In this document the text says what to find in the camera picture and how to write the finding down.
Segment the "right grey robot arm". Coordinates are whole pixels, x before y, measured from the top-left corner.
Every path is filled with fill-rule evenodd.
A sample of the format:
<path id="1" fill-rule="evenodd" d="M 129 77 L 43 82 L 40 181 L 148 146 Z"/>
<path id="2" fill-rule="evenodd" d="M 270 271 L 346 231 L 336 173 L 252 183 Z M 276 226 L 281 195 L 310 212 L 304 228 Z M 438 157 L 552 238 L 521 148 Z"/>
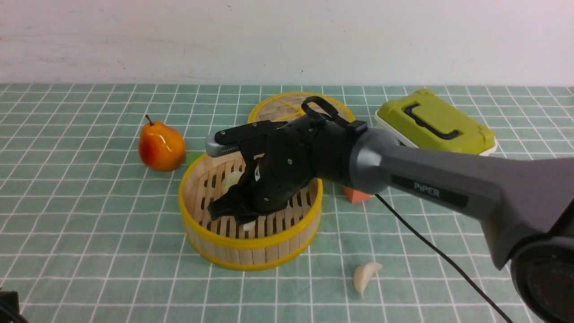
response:
<path id="1" fill-rule="evenodd" d="M 394 187 L 477 220 L 494 266 L 511 262 L 525 305 L 547 323 L 573 321 L 572 157 L 514 160 L 406 147 L 386 130 L 324 113 L 218 131 L 205 151 L 239 151 L 247 166 L 209 204 L 212 219 L 248 223 L 276 213 L 315 178 L 370 195 Z"/>

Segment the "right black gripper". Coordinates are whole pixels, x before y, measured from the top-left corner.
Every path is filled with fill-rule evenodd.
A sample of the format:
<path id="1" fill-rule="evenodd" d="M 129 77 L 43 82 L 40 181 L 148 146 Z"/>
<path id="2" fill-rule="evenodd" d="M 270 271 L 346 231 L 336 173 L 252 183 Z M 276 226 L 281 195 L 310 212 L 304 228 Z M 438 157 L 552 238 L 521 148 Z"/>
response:
<path id="1" fill-rule="evenodd" d="M 283 210 L 314 178 L 310 157 L 318 120 L 247 123 L 218 131 L 214 141 L 237 144 L 246 168 L 238 184 L 209 203 L 211 221 L 232 217 L 238 225 Z"/>

